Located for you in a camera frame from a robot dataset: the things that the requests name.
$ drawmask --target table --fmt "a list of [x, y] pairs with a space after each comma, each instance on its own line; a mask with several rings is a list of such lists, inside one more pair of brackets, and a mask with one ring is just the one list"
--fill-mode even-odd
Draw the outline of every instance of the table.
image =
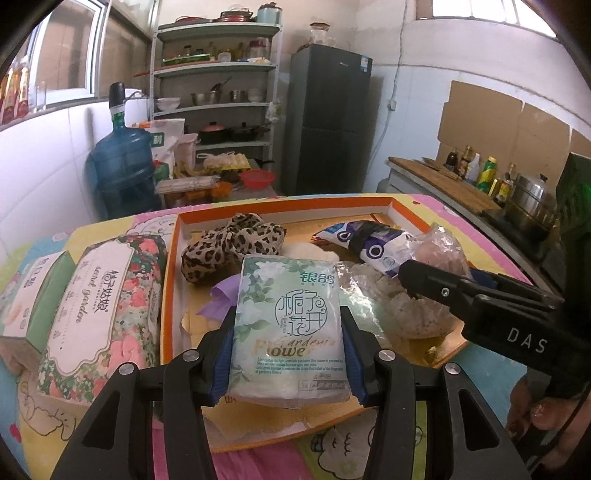
[[[478, 257], [480, 263], [497, 265], [510, 275], [522, 277], [514, 263], [482, 233], [436, 199], [425, 195], [397, 195], [396, 199], [427, 224], [437, 222], [453, 229], [465, 251], [472, 258]], [[126, 232], [158, 233], [165, 241], [170, 241], [179, 211], [212, 207], [198, 205], [151, 212], [87, 225], [73, 232], [42, 238], [13, 252], [0, 270], [0, 290], [5, 291], [5, 287], [10, 286], [11, 280], [19, 275], [19, 271], [40, 255], [68, 249], [77, 261], [86, 246]], [[525, 368], [476, 346], [468, 346], [456, 361], [471, 375], [497, 416], [504, 422], [508, 410], [508, 393]], [[15, 459], [33, 480], [47, 480], [78, 419], [68, 416], [67, 412], [36, 404], [26, 380], [27, 377], [20, 381], [14, 378], [0, 361], [0, 434]], [[424, 405], [417, 406], [417, 412], [417, 422], [420, 423], [426, 415]], [[362, 476], [365, 467], [369, 452], [368, 437], [374, 422], [375, 411], [368, 410], [338, 426], [296, 440], [251, 450], [218, 453], [214, 455], [217, 474], [220, 478], [245, 480], [334, 480], [335, 477], [355, 480]], [[348, 438], [346, 449], [345, 438]], [[154, 457], [156, 478], [164, 480], [167, 477], [161, 431], [154, 433]]]

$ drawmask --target jar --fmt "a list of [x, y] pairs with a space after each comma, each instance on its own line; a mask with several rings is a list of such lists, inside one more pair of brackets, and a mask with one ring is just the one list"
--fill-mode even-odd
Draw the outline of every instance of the jar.
[[249, 59], [265, 59], [267, 58], [267, 39], [257, 38], [248, 44], [248, 58]]

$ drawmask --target metal bowl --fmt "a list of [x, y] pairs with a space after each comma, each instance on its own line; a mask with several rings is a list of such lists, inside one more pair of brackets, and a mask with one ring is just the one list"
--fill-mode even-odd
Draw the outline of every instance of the metal bowl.
[[246, 102], [246, 92], [244, 90], [230, 90], [230, 101], [232, 103]]
[[222, 98], [222, 91], [221, 90], [213, 90], [211, 92], [205, 93], [192, 93], [191, 100], [193, 101], [193, 106], [202, 106], [202, 105], [215, 105], [219, 103]]

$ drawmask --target blue gripper pad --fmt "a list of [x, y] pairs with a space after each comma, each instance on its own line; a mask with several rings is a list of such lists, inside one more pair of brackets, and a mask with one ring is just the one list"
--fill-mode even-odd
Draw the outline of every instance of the blue gripper pad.
[[359, 403], [365, 404], [368, 393], [365, 390], [364, 378], [363, 378], [363, 367], [361, 360], [357, 354], [357, 350], [353, 346], [353, 342], [347, 332], [347, 329], [342, 325], [343, 330], [343, 347], [345, 348], [345, 365], [347, 367], [347, 379], [349, 380], [349, 386], [351, 387], [351, 393], [357, 397]]
[[213, 381], [211, 390], [209, 391], [212, 405], [217, 404], [217, 401], [222, 398], [228, 390], [228, 383], [230, 381], [230, 364], [232, 363], [233, 337], [234, 329], [228, 330], [222, 341], [216, 361], [213, 364]]

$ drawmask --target cartoon print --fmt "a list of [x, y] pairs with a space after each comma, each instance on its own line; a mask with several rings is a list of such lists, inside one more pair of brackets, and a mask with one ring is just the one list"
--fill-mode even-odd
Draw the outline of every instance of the cartoon print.
[[170, 241], [173, 237], [174, 222], [176, 219], [177, 215], [175, 213], [154, 217], [145, 222], [138, 223], [133, 228], [127, 230], [127, 233], [135, 235], [160, 235], [168, 249], [170, 248]]
[[[62, 408], [55, 408], [42, 396], [34, 392], [37, 374], [24, 371], [17, 387], [18, 408], [25, 420], [35, 432], [44, 437], [61, 429], [61, 439], [70, 439], [78, 424], [77, 418]], [[29, 384], [33, 385], [30, 393]]]
[[[363, 477], [378, 412], [375, 409], [345, 420], [312, 437], [310, 449], [319, 452], [318, 465], [339, 480]], [[425, 437], [421, 427], [415, 428], [415, 446]]]

